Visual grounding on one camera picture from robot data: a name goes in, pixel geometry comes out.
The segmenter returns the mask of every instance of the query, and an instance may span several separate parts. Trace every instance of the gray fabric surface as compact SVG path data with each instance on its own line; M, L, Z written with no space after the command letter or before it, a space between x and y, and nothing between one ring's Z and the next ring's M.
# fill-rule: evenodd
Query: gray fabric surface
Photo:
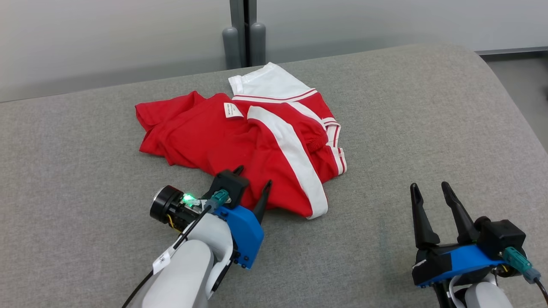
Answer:
M413 286L409 185L443 242L456 228L440 183L473 218L508 218L548 276L548 155L489 67L449 45L410 45L282 65L316 87L342 124L349 170L324 185L316 220L272 211L253 270L233 267L212 307L436 307ZM149 217L166 184L211 177L138 152L134 105L230 92L252 69L0 104L0 306L119 307L176 234ZM515 307L536 288L501 281Z

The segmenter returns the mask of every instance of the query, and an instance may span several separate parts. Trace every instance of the teal cable connector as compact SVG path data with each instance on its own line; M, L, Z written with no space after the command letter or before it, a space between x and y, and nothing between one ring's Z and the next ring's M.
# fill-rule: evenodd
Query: teal cable connector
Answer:
M533 264L514 247L504 249L502 258L506 263L520 272L529 284L535 283L535 278L540 279L540 272L534 269Z

